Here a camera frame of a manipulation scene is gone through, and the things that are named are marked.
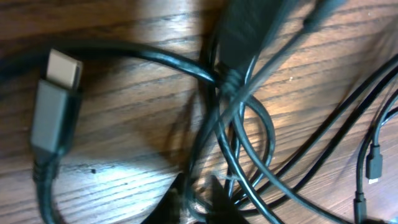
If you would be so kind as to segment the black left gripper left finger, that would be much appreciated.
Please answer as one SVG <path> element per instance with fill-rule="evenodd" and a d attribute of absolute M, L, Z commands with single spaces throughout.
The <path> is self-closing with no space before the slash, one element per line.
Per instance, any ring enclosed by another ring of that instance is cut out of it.
<path fill-rule="evenodd" d="M 185 175 L 179 173 L 160 202 L 141 224 L 179 224 Z"/>

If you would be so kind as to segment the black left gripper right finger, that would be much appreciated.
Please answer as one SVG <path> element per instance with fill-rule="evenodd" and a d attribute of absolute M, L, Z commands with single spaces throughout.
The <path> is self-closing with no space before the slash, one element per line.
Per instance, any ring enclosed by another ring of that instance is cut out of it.
<path fill-rule="evenodd" d="M 208 212 L 209 224 L 249 224 L 249 222 L 238 212 L 228 195 L 224 191 L 218 179 L 210 176 L 211 180 L 211 203 Z"/>

